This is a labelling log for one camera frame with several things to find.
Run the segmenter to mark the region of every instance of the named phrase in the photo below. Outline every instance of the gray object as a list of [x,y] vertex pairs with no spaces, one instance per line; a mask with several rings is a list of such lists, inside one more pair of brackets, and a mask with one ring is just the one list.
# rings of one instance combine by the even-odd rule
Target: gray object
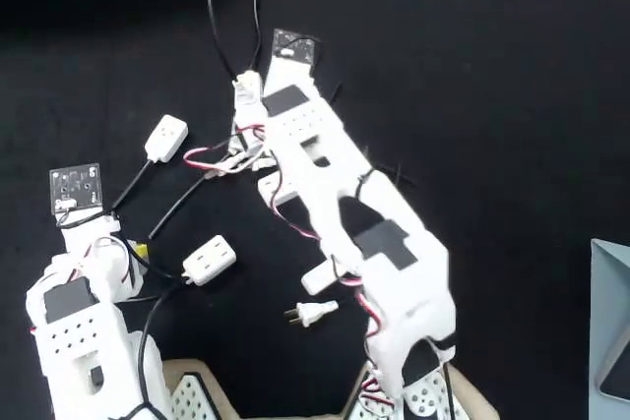
[[626,420],[630,402],[601,393],[599,383],[630,326],[630,247],[594,239],[591,251],[589,418]]

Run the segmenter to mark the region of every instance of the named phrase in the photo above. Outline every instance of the white robotic arm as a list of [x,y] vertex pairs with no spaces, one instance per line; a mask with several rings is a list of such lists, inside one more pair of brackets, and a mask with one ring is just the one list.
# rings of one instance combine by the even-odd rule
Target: white robotic arm
[[[54,194],[53,173],[63,178],[64,189],[70,189],[66,194],[73,188],[90,188],[88,196],[95,196],[94,202],[92,197],[81,202],[82,196],[75,196],[74,211],[53,208],[58,221],[72,226],[74,221],[101,213],[97,165],[51,171]],[[119,230],[119,221],[110,215],[63,229],[68,252],[53,257],[27,293],[31,333],[56,420],[127,418],[144,403],[138,375],[141,334],[127,331],[114,305],[140,292],[143,273],[123,242],[112,235]],[[170,419],[161,359],[150,336],[144,369],[152,407]],[[143,409],[133,418],[156,417]]]
[[[295,47],[277,47],[287,36]],[[358,278],[362,304],[372,316],[366,337],[372,374],[388,396],[401,399],[406,387],[455,355],[448,253],[387,176],[372,167],[320,96],[309,74],[313,47],[307,37],[276,32],[263,103],[269,113],[265,147],[279,171],[262,179],[259,191],[273,209],[293,197],[308,209],[327,258],[304,277],[309,292],[346,271]],[[316,163],[322,158],[324,167]],[[383,220],[350,238],[340,217],[341,197],[359,199]],[[334,264],[339,264],[337,274]],[[427,364],[426,343],[435,353],[434,364]]]

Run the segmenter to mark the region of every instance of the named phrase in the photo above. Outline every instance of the yellow component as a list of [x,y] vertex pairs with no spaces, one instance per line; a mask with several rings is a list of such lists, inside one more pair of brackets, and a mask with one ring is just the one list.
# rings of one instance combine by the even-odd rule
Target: yellow component
[[136,248],[134,249],[136,250],[138,256],[141,257],[143,260],[147,260],[149,258],[149,246],[147,246],[146,244],[137,244]]

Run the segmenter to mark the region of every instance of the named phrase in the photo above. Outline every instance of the small sensor board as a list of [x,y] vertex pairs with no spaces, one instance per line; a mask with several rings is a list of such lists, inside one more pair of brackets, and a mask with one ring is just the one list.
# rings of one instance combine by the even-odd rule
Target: small sensor board
[[49,171],[52,214],[102,206],[98,163]]

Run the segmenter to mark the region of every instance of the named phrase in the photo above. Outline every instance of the electrical plug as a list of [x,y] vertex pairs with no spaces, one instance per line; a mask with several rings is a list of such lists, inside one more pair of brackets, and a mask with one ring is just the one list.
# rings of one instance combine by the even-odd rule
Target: electrical plug
[[339,309],[339,304],[335,300],[324,303],[311,302],[302,304],[298,302],[294,309],[287,310],[284,315],[291,317],[290,324],[302,324],[306,329],[321,319],[324,315],[335,312]]

